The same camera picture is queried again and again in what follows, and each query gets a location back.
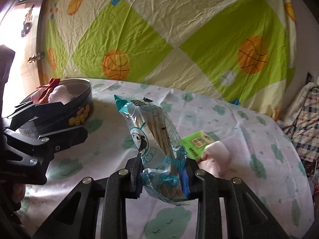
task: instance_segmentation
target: green box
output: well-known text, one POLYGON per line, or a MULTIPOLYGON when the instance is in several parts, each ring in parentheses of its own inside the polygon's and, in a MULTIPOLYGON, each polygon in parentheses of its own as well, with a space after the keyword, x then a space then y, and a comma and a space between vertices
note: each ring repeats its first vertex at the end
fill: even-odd
POLYGON ((196 161, 202 157, 205 147, 215 142, 205 131, 198 131, 181 139, 189 158, 196 161))

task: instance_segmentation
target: plastic package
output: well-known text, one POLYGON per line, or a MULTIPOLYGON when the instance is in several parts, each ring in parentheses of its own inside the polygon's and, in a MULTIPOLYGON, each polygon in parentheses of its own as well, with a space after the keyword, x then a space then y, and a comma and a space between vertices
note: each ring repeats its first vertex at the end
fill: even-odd
POLYGON ((143 185, 148 194, 171 204, 186 200, 188 186, 183 181, 187 180, 187 153, 167 113, 146 98, 114 97, 140 153, 143 185))

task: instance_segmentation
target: red ribbon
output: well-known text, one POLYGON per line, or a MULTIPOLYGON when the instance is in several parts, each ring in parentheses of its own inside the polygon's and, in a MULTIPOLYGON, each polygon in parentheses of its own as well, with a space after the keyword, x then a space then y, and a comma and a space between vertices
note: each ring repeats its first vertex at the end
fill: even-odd
POLYGON ((59 85, 59 83, 60 83, 60 78, 56 78, 56 79, 51 78, 49 84, 37 87, 37 89, 45 87, 45 90, 42 92, 37 103, 39 103, 39 104, 48 103, 50 93, 52 93, 54 88, 57 87, 59 85))

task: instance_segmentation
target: plaid fabric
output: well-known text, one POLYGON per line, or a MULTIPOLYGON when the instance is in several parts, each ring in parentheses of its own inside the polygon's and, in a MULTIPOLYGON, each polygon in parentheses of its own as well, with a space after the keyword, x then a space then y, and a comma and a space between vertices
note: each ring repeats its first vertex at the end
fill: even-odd
POLYGON ((319 87, 312 88, 298 115, 291 141, 301 159, 313 162, 319 156, 319 87))

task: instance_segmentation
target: white wall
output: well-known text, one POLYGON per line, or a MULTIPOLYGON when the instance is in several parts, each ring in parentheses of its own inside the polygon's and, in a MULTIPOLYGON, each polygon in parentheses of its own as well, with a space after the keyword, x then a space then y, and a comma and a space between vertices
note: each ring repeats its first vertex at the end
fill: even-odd
POLYGON ((319 75, 319 25, 302 0, 291 0, 297 25, 297 54, 295 76, 284 94, 282 109, 289 106, 298 91, 306 84, 307 72, 316 80, 319 75))

